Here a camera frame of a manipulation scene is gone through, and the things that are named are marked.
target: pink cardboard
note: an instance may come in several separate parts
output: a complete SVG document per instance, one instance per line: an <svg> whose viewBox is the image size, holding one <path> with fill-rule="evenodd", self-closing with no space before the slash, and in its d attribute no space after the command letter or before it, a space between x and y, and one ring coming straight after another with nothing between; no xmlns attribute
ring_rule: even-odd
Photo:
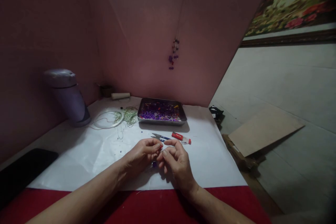
<svg viewBox="0 0 336 224"><path fill-rule="evenodd" d="M90 0L105 79L118 92L208 106L262 0Z"/></svg>

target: red flower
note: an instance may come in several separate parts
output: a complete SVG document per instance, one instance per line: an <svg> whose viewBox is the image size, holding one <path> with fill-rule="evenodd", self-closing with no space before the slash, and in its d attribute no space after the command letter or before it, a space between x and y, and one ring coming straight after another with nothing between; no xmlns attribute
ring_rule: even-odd
<svg viewBox="0 0 336 224"><path fill-rule="evenodd" d="M324 13L324 12L329 12L332 11L333 9L336 9L335 5L332 3L332 1L328 0L323 3L318 3L313 6L310 6L308 9L306 9L302 14L303 16L310 14L314 11L317 13Z"/></svg>
<svg viewBox="0 0 336 224"><path fill-rule="evenodd" d="M309 17L307 17L307 18L305 19L305 21L306 21L306 22L313 21L313 20L315 20L316 17L317 17L317 14L316 14L316 13L311 14Z"/></svg>
<svg viewBox="0 0 336 224"><path fill-rule="evenodd" d="M298 17L296 19L293 19L293 20L289 21L286 24L285 28L292 29L292 28L294 28L294 27L299 26L300 24L302 24L302 22L303 22L303 19L300 18L300 17Z"/></svg>

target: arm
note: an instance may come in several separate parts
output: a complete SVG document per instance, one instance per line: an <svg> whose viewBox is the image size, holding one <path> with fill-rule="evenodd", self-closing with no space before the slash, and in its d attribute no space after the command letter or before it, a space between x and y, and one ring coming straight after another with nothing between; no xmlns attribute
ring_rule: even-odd
<svg viewBox="0 0 336 224"><path fill-rule="evenodd" d="M120 160L28 223L88 223L126 180L137 176L158 156L161 145L153 138L140 140Z"/></svg>
<svg viewBox="0 0 336 224"><path fill-rule="evenodd" d="M182 194L209 223L254 223L197 184L191 172L188 153L178 140L170 139L164 144L175 148L167 147L159 154L159 168L163 167L165 174L168 167L171 168Z"/></svg>

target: painting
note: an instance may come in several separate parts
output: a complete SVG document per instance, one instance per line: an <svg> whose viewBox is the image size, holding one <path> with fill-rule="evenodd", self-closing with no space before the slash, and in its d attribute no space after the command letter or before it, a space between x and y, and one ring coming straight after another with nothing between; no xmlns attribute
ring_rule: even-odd
<svg viewBox="0 0 336 224"><path fill-rule="evenodd" d="M245 37L334 22L336 22L336 4L333 0L265 0ZM313 33L307 36L314 40Z"/></svg>

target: black phone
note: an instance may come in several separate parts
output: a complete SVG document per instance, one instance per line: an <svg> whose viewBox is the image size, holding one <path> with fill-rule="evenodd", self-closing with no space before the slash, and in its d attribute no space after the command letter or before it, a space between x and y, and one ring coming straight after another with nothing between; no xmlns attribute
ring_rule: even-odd
<svg viewBox="0 0 336 224"><path fill-rule="evenodd" d="M33 149L0 171L0 210L57 158L56 152Z"/></svg>

